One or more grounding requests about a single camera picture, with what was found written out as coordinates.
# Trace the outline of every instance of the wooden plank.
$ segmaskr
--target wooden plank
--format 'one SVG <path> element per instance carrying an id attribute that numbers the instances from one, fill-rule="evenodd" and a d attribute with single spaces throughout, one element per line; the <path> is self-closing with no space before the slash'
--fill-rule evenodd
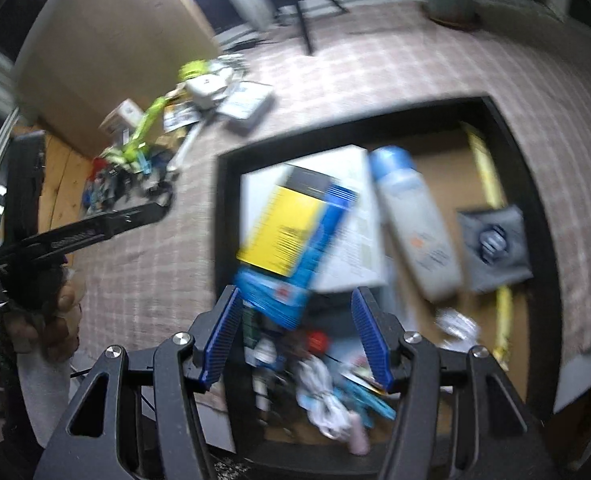
<path id="1" fill-rule="evenodd" d="M 64 168 L 62 182 L 54 206 L 51 219 L 52 230 L 71 224 L 79 219 L 82 190 L 91 168 L 92 164 L 89 159 L 73 150 L 71 151 Z"/>
<path id="2" fill-rule="evenodd" d="M 45 180 L 42 184 L 42 195 L 38 209 L 38 232 L 44 233 L 51 229 L 51 220 L 58 198 L 58 190 L 63 181 L 64 168 L 72 152 L 62 140 L 47 135 L 47 155 L 45 157 Z"/>
<path id="3" fill-rule="evenodd" d="M 109 144 L 98 125 L 124 99 L 146 110 L 178 69 L 220 53 L 194 0 L 49 0 L 14 66 L 23 105 L 77 152 Z"/>

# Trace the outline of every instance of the metal screw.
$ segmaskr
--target metal screw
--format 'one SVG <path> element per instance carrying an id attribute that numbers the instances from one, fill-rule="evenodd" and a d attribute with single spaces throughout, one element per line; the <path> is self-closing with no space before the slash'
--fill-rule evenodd
<path id="1" fill-rule="evenodd" d="M 104 354 L 110 359 L 120 357 L 122 354 L 122 347 L 118 345 L 112 345 L 104 351 Z"/>
<path id="2" fill-rule="evenodd" d="M 408 331 L 404 333 L 403 337 L 404 340 L 410 345 L 415 345 L 422 341 L 422 336 L 418 332 Z"/>
<path id="3" fill-rule="evenodd" d="M 489 357 L 489 351 L 486 346 L 478 345 L 473 347 L 473 355 L 478 359 L 484 359 L 485 357 Z"/>
<path id="4" fill-rule="evenodd" d="M 191 336 L 186 332 L 178 332 L 173 336 L 173 342 L 176 345 L 186 345 L 189 341 L 191 341 Z"/>

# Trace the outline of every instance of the white cable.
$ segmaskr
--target white cable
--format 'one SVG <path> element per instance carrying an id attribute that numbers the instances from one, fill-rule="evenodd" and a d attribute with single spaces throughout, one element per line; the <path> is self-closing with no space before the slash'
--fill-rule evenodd
<path id="1" fill-rule="evenodd" d="M 333 381 L 325 364 L 315 356 L 300 361 L 299 386 L 312 397 L 307 410 L 309 421 L 324 436 L 333 440 L 347 440 L 351 431 L 351 419 L 344 405 L 333 395 Z"/>

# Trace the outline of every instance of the checkered tablecloth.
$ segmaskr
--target checkered tablecloth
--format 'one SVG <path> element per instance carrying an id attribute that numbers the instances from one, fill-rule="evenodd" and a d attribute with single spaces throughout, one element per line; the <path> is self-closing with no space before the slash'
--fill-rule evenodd
<path id="1" fill-rule="evenodd" d="M 291 128 L 384 106 L 488 93 L 531 167 L 558 257 L 563 360 L 591 348 L 591 32 L 533 11 L 481 10 L 483 30 L 428 22 L 415 2 L 310 20 L 248 51 L 277 105 L 248 137 L 222 123 L 197 139 L 169 216 L 80 251 L 88 276 L 82 349 L 154 346 L 211 308 L 216 156 Z"/>

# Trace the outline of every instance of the gray packet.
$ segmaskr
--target gray packet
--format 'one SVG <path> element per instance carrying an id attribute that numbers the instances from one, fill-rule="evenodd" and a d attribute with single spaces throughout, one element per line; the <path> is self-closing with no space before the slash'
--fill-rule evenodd
<path id="1" fill-rule="evenodd" d="M 522 211 L 516 205 L 460 211 L 458 221 L 464 238 L 469 290 L 490 292 L 533 276 Z"/>

